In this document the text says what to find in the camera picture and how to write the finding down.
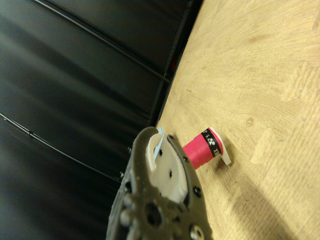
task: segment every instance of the black wall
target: black wall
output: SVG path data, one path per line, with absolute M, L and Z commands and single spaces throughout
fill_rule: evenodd
M 0 1 L 0 113 L 28 129 L 0 120 L 1 239 L 105 237 L 200 4 Z

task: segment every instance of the spool label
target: spool label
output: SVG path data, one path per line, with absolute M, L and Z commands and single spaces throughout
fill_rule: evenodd
M 212 132 L 210 131 L 209 128 L 207 130 L 203 131 L 201 133 L 201 135 L 203 136 L 206 143 L 208 144 L 213 157 L 217 156 L 218 154 L 221 154 L 220 146 L 219 146 L 215 136 L 212 134 Z

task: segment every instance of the red cylinder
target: red cylinder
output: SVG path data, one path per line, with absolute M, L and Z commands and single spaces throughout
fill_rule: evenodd
M 206 129 L 183 147 L 193 167 L 198 169 L 218 154 L 223 154 L 219 137 L 211 128 Z

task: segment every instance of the wooden table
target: wooden table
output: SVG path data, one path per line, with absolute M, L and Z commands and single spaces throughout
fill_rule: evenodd
M 215 240 L 320 239 L 319 22 L 319 0 L 204 0 L 158 126 L 225 142 L 196 171 Z

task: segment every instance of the wooden surface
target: wooden surface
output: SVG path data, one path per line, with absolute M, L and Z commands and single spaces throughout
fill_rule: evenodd
M 320 1 L 204 0 L 158 126 L 212 126 L 200 167 L 215 240 L 320 239 Z

